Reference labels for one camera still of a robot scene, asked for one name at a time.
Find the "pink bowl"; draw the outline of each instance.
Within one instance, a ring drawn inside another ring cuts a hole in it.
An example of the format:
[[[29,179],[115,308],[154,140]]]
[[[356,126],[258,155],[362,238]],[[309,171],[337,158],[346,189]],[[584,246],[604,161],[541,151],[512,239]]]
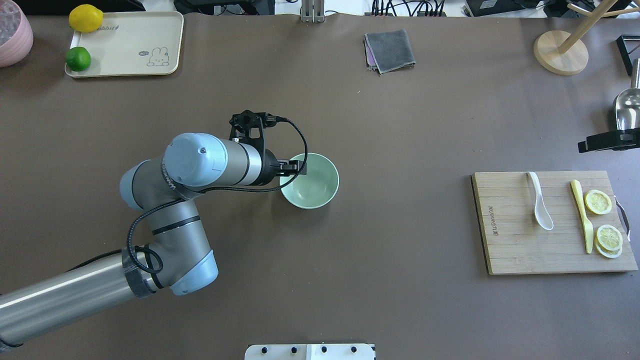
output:
[[[11,0],[0,0],[1,3],[13,3]],[[18,61],[24,59],[25,56],[31,50],[33,45],[33,32],[31,32],[31,25],[24,16],[22,10],[20,10],[20,24],[18,29],[15,30],[15,34],[7,40],[4,44],[0,45],[0,67],[13,65]]]

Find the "cutting board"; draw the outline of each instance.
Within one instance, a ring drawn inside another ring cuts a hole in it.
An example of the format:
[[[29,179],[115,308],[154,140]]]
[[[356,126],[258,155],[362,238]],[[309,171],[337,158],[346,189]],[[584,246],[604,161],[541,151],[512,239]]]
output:
[[[545,205],[554,221],[551,231],[538,225],[533,215],[536,196],[526,172],[476,172],[472,175],[476,210],[489,274],[557,274],[638,270],[634,253],[622,227],[606,171],[536,172]],[[622,254],[607,259],[593,247],[587,254],[584,232],[570,181],[582,184],[583,196],[592,189],[605,192],[614,204],[609,214],[587,210],[594,233],[613,225],[622,233]]]

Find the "gray cloth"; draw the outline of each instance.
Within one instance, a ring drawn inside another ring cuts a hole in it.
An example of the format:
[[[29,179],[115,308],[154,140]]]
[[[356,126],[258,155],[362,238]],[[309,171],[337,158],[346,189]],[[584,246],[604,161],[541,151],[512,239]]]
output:
[[[371,51],[371,57],[375,62],[375,64],[369,64],[369,67],[380,71],[380,74],[415,65],[409,36],[405,30],[368,33],[364,38],[365,50]]]

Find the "bowl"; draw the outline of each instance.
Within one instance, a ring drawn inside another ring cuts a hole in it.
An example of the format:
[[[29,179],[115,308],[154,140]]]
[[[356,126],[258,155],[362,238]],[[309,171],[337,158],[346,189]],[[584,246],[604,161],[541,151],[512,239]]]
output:
[[[17,18],[18,13],[20,14],[18,26],[9,25],[13,20],[12,15],[15,14]],[[5,32],[7,29],[15,29],[11,37],[0,45],[0,67],[7,67],[27,56],[33,45],[33,32],[20,7],[11,0],[0,0],[0,27],[3,27]]]
[[[292,160],[303,160],[304,154],[295,155]],[[281,177],[283,185],[291,176]],[[338,169],[328,158],[310,152],[307,158],[307,174],[298,176],[291,184],[280,189],[291,204],[301,209],[317,209],[329,203],[338,192],[340,177]]]

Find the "knife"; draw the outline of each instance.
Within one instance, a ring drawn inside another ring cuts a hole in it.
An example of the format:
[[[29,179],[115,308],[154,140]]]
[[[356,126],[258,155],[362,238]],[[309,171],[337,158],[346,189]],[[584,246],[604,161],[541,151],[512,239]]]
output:
[[[591,224],[591,221],[587,218],[587,212],[584,210],[584,199],[582,198],[582,185],[580,185],[580,181],[571,180],[571,189],[573,190],[573,197],[575,198],[575,203],[578,205],[578,211],[582,219],[584,244],[587,254],[590,254],[593,250],[593,224]]]

